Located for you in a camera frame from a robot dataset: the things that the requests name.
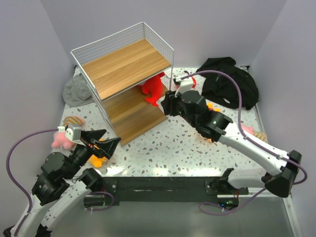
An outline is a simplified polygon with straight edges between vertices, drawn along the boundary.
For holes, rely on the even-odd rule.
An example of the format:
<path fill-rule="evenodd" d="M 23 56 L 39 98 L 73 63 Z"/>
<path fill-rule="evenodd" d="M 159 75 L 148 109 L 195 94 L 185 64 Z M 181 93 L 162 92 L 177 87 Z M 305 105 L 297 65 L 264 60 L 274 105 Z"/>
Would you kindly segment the red shark plush back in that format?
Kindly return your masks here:
<path fill-rule="evenodd" d="M 181 74 L 177 75 L 173 81 L 177 89 L 185 88 L 190 86 L 191 88 L 195 88 L 197 85 L 197 81 L 194 77 L 189 77 L 190 73 L 187 70 L 184 70 Z"/>

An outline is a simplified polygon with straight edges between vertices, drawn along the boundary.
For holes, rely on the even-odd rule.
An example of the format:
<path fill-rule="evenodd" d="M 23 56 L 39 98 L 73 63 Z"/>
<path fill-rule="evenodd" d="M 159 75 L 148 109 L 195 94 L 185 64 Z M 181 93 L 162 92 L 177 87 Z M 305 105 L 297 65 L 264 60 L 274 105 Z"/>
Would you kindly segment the red shark plush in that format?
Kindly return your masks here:
<path fill-rule="evenodd" d="M 161 72 L 146 80 L 146 82 L 143 85 L 141 85 L 141 90 L 143 94 L 149 95 L 149 97 L 145 98 L 145 101 L 152 104 L 155 107 L 158 107 L 157 101 L 162 96 L 163 86 L 161 78 L 163 76 L 165 76 L 165 73 Z"/>
<path fill-rule="evenodd" d="M 189 77 L 190 73 L 187 70 L 184 70 L 181 74 L 177 75 L 173 81 L 177 89 L 185 88 L 190 86 L 191 88 L 195 88 L 197 85 L 197 81 L 194 77 Z"/>

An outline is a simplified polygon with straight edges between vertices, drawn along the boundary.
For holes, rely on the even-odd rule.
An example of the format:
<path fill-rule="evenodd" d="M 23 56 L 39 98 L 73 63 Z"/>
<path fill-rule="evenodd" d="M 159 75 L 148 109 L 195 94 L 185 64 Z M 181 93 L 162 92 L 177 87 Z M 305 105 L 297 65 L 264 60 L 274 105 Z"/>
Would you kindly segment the red shark plush front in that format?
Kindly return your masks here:
<path fill-rule="evenodd" d="M 161 72 L 146 80 L 146 82 L 143 85 L 141 85 L 141 90 L 143 94 L 149 95 L 149 97 L 145 98 L 145 101 L 152 104 L 155 107 L 158 107 L 157 101 L 162 96 L 163 86 L 161 78 L 163 76 L 165 76 L 165 73 Z"/>

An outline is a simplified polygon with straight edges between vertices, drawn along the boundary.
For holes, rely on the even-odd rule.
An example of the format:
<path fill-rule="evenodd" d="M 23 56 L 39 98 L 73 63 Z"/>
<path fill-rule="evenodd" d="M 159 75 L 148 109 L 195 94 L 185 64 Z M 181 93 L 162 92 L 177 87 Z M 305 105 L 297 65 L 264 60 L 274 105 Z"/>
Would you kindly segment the yellow plush near left arm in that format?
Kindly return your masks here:
<path fill-rule="evenodd" d="M 90 146 L 94 152 L 91 157 L 88 159 L 88 162 L 93 165 L 95 168 L 102 167 L 103 163 L 109 160 L 109 158 L 103 155 L 101 148 L 97 144 L 93 144 Z"/>

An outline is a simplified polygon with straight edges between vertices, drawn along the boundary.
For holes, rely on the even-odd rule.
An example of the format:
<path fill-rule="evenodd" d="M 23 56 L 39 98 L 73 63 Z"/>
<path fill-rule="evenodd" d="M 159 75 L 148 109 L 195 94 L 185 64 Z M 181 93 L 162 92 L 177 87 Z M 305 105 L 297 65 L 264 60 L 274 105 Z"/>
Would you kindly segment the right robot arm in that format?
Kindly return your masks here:
<path fill-rule="evenodd" d="M 289 196 L 302 159 L 298 151 L 277 149 L 241 131 L 230 117 L 210 110 L 197 91 L 183 94 L 168 91 L 161 105 L 166 115 L 181 116 L 202 137 L 227 145 L 261 166 L 255 170 L 230 169 L 228 176 L 220 181 L 222 192 L 231 194 L 236 189 L 262 187 L 278 197 Z"/>

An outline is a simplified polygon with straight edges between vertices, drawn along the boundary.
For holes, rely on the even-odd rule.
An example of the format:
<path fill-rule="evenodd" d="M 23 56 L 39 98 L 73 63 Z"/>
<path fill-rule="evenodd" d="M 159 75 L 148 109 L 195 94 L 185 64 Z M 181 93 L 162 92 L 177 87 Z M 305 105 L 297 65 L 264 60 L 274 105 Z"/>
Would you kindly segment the yellow plush red dotted dress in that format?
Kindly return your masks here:
<path fill-rule="evenodd" d="M 215 108 L 212 102 L 208 102 L 206 103 L 206 105 L 208 106 L 208 109 L 210 111 L 221 112 L 220 108 L 217 108 L 217 107 Z M 213 143 L 212 139 L 204 138 L 204 140 L 207 141 L 208 143 Z"/>

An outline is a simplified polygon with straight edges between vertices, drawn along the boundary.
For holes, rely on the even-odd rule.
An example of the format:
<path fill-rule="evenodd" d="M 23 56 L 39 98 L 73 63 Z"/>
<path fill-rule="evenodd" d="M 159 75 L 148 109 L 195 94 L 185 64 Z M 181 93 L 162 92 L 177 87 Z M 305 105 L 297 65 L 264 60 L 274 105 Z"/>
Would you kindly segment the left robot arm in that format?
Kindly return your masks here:
<path fill-rule="evenodd" d="M 102 176 L 94 168 L 85 169 L 73 187 L 69 181 L 74 179 L 91 156 L 110 159 L 121 138 L 102 141 L 101 137 L 107 132 L 105 129 L 83 131 L 77 125 L 60 126 L 55 132 L 65 135 L 76 144 L 76 148 L 69 156 L 61 152 L 49 154 L 41 166 L 42 173 L 37 176 L 30 194 L 18 183 L 10 170 L 11 155 L 23 139 L 16 142 L 8 152 L 7 173 L 11 181 L 27 196 L 29 205 L 19 221 L 3 231 L 5 237 L 50 236 L 53 225 L 89 194 L 109 196 L 111 202 L 104 209 L 114 204 L 114 195 L 102 190 Z"/>

